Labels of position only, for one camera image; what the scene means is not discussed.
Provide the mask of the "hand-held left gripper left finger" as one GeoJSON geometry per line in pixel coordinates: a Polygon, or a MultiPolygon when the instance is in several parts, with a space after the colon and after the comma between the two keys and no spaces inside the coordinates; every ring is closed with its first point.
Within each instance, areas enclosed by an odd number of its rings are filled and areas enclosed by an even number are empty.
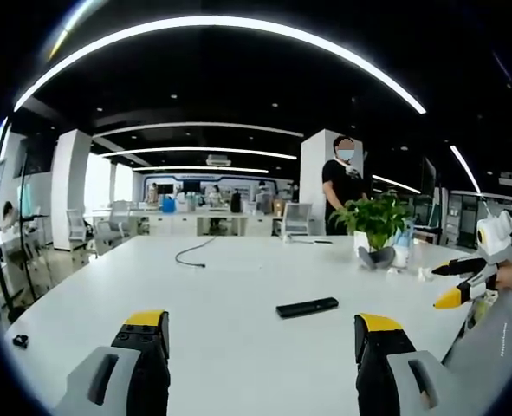
{"type": "Polygon", "coordinates": [[[97,347],[68,375],[55,415],[166,415],[171,376],[169,314],[131,315],[109,346],[97,347]]]}

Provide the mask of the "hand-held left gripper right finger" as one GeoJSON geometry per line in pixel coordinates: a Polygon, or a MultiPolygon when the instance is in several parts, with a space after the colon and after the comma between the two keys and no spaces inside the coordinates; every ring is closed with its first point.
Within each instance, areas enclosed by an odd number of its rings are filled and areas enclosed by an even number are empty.
{"type": "Polygon", "coordinates": [[[417,350],[402,326],[354,316],[355,387],[361,415],[465,415],[456,376],[430,352],[417,350]]]}

